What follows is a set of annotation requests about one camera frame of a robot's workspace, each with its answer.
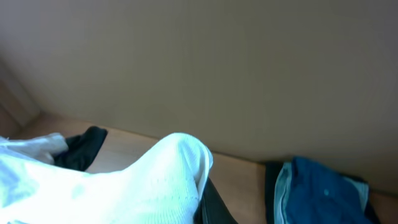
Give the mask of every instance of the folded clothing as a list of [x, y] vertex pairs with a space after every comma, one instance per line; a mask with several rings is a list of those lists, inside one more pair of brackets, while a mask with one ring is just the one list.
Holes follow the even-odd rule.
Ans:
[[193, 223], [213, 157], [171, 134], [128, 168], [87, 174], [0, 147], [0, 223]]
[[100, 151], [107, 134], [107, 130], [92, 126], [81, 135], [66, 138], [68, 151], [55, 156], [54, 165], [86, 171]]
[[[310, 164], [315, 163], [304, 158], [295, 158], [294, 161], [297, 161], [297, 159]], [[336, 174], [332, 175], [337, 181], [333, 180], [322, 172], [324, 171], [323, 169], [319, 170], [319, 166], [322, 165], [317, 163], [315, 163], [315, 167], [305, 167], [301, 170], [301, 173], [305, 171], [305, 175], [313, 175], [315, 170], [315, 173], [320, 172], [321, 176], [301, 177], [298, 175], [298, 170], [292, 167], [292, 164], [284, 164], [283, 162], [266, 163], [265, 203], [268, 223], [333, 223], [332, 218], [327, 218], [329, 215], [333, 215], [334, 218], [339, 217], [340, 220], [336, 222], [341, 223], [340, 221], [347, 218], [351, 220], [353, 214], [357, 214], [361, 222], [362, 218], [364, 218], [365, 221], [363, 223], [368, 220], [373, 223], [379, 223], [376, 213], [368, 202], [369, 187], [363, 180], [342, 177], [330, 170], [330, 172]], [[341, 184], [343, 187], [347, 187], [348, 190], [342, 189], [339, 185], [336, 187], [336, 184]], [[297, 194], [298, 192], [294, 193], [295, 189], [293, 188], [300, 185], [304, 188], [304, 193], [299, 192], [300, 200], [297, 201], [296, 195], [292, 196], [292, 194]], [[339, 202], [341, 194], [344, 195], [343, 202]], [[349, 209], [343, 208], [344, 206], [354, 207], [352, 209], [356, 213], [346, 213]], [[343, 214], [333, 213], [341, 209], [344, 210]]]

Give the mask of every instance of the beige wall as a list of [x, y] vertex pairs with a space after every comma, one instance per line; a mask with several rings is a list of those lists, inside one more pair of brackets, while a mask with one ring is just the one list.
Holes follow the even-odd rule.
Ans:
[[398, 193], [396, 9], [5, 0], [0, 54], [45, 111], [255, 161], [309, 156]]
[[13, 137], [39, 113], [39, 107], [12, 72], [0, 62], [0, 136]]

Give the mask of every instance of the blue fabric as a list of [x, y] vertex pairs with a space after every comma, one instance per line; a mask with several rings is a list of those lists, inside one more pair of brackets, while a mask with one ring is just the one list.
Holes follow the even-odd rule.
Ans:
[[279, 172], [277, 182], [275, 183], [274, 195], [274, 220], [275, 223], [286, 223], [286, 205], [289, 201], [290, 182], [292, 181], [292, 165], [285, 162]]
[[301, 157], [292, 161], [292, 180], [285, 211], [290, 224], [371, 224], [364, 216], [353, 184], [327, 167]]

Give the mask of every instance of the white fabric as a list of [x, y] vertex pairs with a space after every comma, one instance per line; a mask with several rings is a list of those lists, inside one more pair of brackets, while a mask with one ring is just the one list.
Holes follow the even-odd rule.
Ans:
[[193, 223], [212, 164], [204, 144], [179, 133], [107, 174], [16, 157], [0, 142], [0, 223]]
[[8, 140], [0, 136], [0, 147], [21, 153], [46, 164], [54, 164], [53, 156], [68, 150], [65, 138], [59, 133], [30, 140]]

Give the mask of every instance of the black cloth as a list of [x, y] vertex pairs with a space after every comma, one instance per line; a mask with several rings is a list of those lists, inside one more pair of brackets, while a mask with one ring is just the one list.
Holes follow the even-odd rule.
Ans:
[[54, 165], [86, 171], [100, 151], [107, 134], [107, 130], [92, 126], [84, 134], [66, 138], [69, 150], [54, 157]]
[[195, 214], [194, 223], [238, 224], [228, 211], [210, 178], [207, 179], [200, 205]]
[[[279, 172], [282, 170], [283, 162], [278, 161], [270, 161], [266, 162], [266, 184], [265, 184], [265, 205], [266, 205], [266, 220], [267, 223], [274, 223], [274, 193], [275, 193], [275, 184], [278, 178]], [[366, 183], [360, 177], [354, 177], [351, 175], [344, 175], [345, 177], [351, 178], [355, 181]], [[374, 224], [380, 224], [380, 220], [376, 215], [376, 212], [373, 209], [370, 201], [367, 202], [366, 208], [364, 211], [365, 217], [370, 220]]]

